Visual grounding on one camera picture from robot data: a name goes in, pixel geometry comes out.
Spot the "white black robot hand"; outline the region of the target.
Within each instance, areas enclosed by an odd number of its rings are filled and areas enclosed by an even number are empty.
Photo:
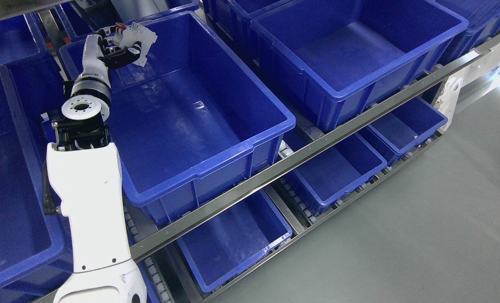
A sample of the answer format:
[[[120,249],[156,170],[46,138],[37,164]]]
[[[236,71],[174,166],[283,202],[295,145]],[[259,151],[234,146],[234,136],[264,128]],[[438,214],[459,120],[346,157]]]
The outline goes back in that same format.
[[[133,42],[129,46],[121,46],[124,34],[129,27],[123,23],[98,29],[86,38],[82,55],[83,71],[78,80],[96,80],[111,87],[110,71],[132,64],[140,59],[143,44]]]

